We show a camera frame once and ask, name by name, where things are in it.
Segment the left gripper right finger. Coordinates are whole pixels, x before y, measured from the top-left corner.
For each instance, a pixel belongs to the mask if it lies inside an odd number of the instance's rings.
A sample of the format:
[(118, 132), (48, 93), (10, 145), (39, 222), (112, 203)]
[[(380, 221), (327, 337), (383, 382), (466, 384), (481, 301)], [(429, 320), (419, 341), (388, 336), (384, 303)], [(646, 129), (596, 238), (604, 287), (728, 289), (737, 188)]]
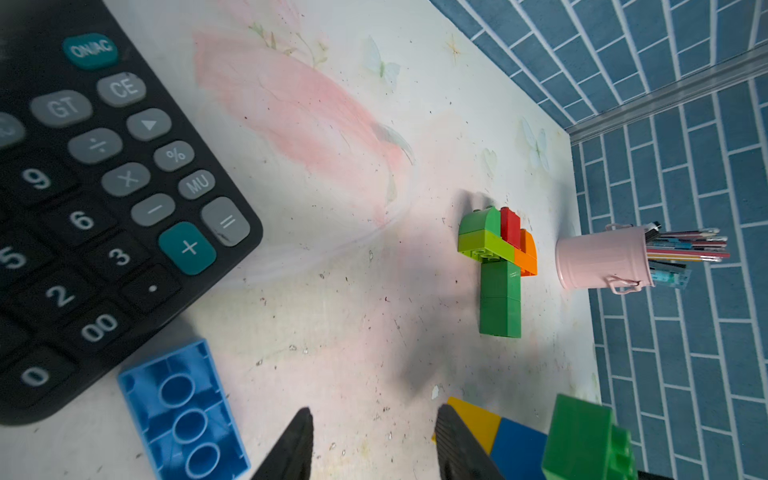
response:
[(452, 406), (443, 404), (438, 409), (434, 434), (442, 480), (503, 479)]

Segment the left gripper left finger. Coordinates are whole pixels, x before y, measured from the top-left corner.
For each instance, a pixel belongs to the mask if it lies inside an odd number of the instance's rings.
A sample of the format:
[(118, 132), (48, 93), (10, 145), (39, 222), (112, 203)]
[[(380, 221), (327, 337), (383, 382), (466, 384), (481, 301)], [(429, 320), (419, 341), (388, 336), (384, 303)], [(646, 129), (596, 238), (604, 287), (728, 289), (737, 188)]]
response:
[(290, 421), (251, 479), (309, 479), (313, 446), (313, 415), (308, 407), (303, 407)]

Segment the yellow lego brick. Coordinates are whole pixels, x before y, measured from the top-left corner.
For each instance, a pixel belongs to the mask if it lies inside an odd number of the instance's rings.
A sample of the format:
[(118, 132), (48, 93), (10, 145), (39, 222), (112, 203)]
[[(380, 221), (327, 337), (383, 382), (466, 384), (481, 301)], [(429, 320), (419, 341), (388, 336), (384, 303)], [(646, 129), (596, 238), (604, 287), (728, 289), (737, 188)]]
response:
[(452, 406), (486, 454), (490, 455), (502, 417), (456, 397), (450, 397)]

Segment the dark green long lego brick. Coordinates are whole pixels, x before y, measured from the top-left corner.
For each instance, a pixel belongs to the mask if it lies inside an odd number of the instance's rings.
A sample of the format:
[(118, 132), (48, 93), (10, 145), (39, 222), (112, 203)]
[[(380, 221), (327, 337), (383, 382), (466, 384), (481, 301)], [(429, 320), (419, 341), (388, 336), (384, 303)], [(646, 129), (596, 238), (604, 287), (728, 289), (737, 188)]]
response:
[(557, 396), (542, 471), (547, 479), (636, 479), (631, 433), (605, 406)]

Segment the light blue long lego brick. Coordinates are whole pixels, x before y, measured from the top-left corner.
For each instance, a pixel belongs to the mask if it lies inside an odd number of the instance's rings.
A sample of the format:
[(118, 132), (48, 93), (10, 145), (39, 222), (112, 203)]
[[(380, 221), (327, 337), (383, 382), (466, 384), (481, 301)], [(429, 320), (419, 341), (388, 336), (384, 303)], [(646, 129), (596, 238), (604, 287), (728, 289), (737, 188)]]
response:
[(118, 384), (158, 479), (238, 479), (251, 467), (206, 341), (122, 372)]

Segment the orange long lego brick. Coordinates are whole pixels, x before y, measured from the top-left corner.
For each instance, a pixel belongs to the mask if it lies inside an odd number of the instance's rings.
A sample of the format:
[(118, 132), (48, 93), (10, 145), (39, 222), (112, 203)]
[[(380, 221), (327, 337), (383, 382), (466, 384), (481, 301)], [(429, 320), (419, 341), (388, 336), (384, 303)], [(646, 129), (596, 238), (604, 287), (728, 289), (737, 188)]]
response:
[(513, 263), (520, 268), (522, 277), (536, 276), (538, 274), (538, 259), (536, 251), (531, 253), (523, 250), (514, 249)]

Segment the lime long lego brick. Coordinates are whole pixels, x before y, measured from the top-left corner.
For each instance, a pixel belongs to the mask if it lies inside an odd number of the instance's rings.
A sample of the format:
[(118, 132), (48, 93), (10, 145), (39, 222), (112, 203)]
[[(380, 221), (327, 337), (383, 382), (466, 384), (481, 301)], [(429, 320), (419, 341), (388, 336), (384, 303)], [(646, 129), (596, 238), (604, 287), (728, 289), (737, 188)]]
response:
[(480, 263), (513, 262), (515, 259), (515, 248), (488, 230), (461, 234), (458, 252)]

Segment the small orange lego brick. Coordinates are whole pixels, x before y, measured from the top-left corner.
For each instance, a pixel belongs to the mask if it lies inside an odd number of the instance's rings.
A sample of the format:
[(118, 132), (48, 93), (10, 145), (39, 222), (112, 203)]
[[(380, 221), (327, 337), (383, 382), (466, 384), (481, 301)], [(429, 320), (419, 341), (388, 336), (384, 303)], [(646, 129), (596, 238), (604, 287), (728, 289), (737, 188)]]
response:
[(521, 229), (521, 250), (528, 256), (536, 259), (537, 250), (532, 234), (526, 229)]

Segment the red square lego brick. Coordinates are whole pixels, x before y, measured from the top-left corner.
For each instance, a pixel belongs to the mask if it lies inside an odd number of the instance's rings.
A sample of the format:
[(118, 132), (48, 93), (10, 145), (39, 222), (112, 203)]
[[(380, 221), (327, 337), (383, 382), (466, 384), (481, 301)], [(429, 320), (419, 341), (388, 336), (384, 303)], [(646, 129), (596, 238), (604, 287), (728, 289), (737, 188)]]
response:
[(501, 237), (514, 248), (521, 248), (521, 220), (520, 217), (509, 207), (502, 207), (501, 214)]

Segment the green square lego brick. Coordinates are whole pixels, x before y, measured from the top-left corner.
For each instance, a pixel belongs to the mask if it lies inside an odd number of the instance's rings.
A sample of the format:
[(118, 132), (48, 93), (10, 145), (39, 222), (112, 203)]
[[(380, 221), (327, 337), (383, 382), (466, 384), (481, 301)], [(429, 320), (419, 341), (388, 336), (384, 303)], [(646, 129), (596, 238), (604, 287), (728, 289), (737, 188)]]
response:
[(460, 235), (482, 230), (487, 230), (496, 236), (501, 235), (501, 213), (495, 207), (490, 206), (465, 215), (459, 226)]

